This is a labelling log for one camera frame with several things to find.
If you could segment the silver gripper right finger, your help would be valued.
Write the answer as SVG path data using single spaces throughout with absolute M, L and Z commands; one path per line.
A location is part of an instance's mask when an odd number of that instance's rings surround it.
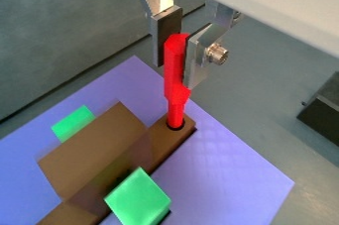
M 208 66 L 222 65 L 228 59 L 223 35 L 243 18 L 243 13 L 215 0 L 207 0 L 208 24 L 187 39 L 183 83 L 194 89 L 207 78 Z

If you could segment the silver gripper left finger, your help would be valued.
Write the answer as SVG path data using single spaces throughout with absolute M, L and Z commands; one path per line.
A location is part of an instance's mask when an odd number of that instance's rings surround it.
M 152 62 L 164 63 L 164 43 L 171 35 L 182 31 L 183 9 L 174 0 L 140 0 L 152 37 Z

